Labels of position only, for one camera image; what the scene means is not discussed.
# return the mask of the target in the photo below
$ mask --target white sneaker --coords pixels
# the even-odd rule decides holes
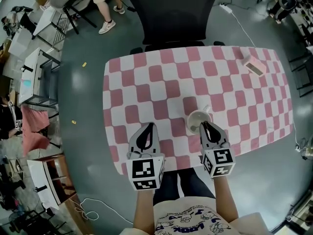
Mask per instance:
[[[116,23],[112,20],[111,23],[108,22],[104,22],[102,28],[99,30],[99,34],[104,34],[106,32],[108,32],[110,29],[112,29],[114,26],[116,25]]]
[[[118,12],[119,14],[123,15],[125,13],[124,8],[122,7],[121,9],[118,9],[117,6],[113,7],[113,10]]]

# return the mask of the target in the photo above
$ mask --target person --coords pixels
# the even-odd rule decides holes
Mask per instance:
[[[154,196],[152,190],[138,191],[133,228],[121,235],[269,234],[259,213],[239,218],[226,176],[215,177],[214,187],[216,197],[193,168],[165,172]]]
[[[0,140],[9,139],[19,132],[15,129],[12,113],[9,109],[9,102],[0,97]],[[22,112],[19,107],[15,107],[15,115],[17,120],[22,119]]]
[[[105,0],[93,0],[93,2],[98,6],[100,13],[104,17],[103,26],[99,30],[99,34],[104,34],[115,26],[115,21],[111,18],[109,6],[105,2]],[[115,2],[117,5],[113,7],[113,10],[123,15],[125,13],[125,10],[123,8],[122,0],[115,0]]]
[[[7,32],[8,36],[14,36],[14,34],[19,30],[19,26],[23,26],[31,34],[34,33],[36,25],[29,19],[27,13],[33,11],[33,9],[25,6],[15,6],[8,13],[6,17],[1,19],[3,29]]]
[[[268,11],[271,18],[275,17],[275,14],[280,8],[283,8],[283,11],[277,16],[276,22],[281,24],[282,20],[289,15],[289,13],[298,5],[302,0],[278,0],[272,9]]]

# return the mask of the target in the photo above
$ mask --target chair backrest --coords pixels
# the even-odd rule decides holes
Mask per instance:
[[[62,9],[69,0],[50,0],[50,5],[55,9]]]
[[[140,17],[143,44],[205,39],[215,0],[131,0]]]

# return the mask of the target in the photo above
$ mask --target pink box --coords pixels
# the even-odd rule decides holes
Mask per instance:
[[[266,66],[262,64],[260,60],[251,55],[243,60],[243,66],[245,66],[250,72],[260,77],[266,73]]]

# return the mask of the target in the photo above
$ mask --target white cable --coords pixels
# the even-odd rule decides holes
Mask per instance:
[[[246,36],[250,39],[250,41],[252,42],[253,46],[255,46],[254,42],[252,41],[252,39],[249,37],[249,35],[246,33],[245,29],[242,27],[242,25],[240,24],[240,22],[238,21],[238,19],[236,18],[236,16],[234,15],[234,13],[231,12],[231,14],[234,16],[234,18],[236,19],[237,23],[239,24],[239,26],[241,27],[241,29],[244,31],[244,33],[246,34]]]
[[[293,118],[292,118],[292,122],[293,122],[293,127],[294,127],[294,138],[295,138],[295,143],[299,146],[299,150],[298,150],[298,151],[300,151],[300,145],[299,145],[299,143],[297,142],[297,131],[296,131],[296,129],[295,129],[295,124],[294,124],[294,120],[293,120]]]
[[[106,207],[108,207],[108,208],[111,209],[113,212],[115,212],[117,215],[119,215],[122,219],[124,219],[125,221],[127,221],[127,222],[130,223],[130,224],[133,224],[131,221],[125,219],[125,218],[124,218],[122,215],[120,215],[116,210],[114,210],[112,207],[108,206],[106,203],[102,202],[101,200],[93,199],[93,198],[85,198],[81,204],[78,204],[78,203],[76,203],[75,201],[73,201],[73,200],[70,199],[70,201],[72,201],[73,203],[75,203],[76,205],[78,205],[78,206],[80,207],[80,208],[75,207],[75,211],[81,212],[81,213],[82,213],[82,217],[83,217],[84,219],[90,219],[90,220],[92,220],[92,221],[95,221],[95,220],[97,220],[97,219],[99,218],[99,214],[98,214],[97,212],[90,211],[90,212],[88,212],[88,213],[85,213],[85,210],[84,210],[84,208],[82,207],[82,204],[84,203],[84,201],[85,201],[86,199],[93,200],[93,201],[98,201],[98,202],[104,204]],[[90,218],[90,217],[88,217],[88,214],[90,214],[90,213],[96,214],[97,217],[96,217],[96,218]]]

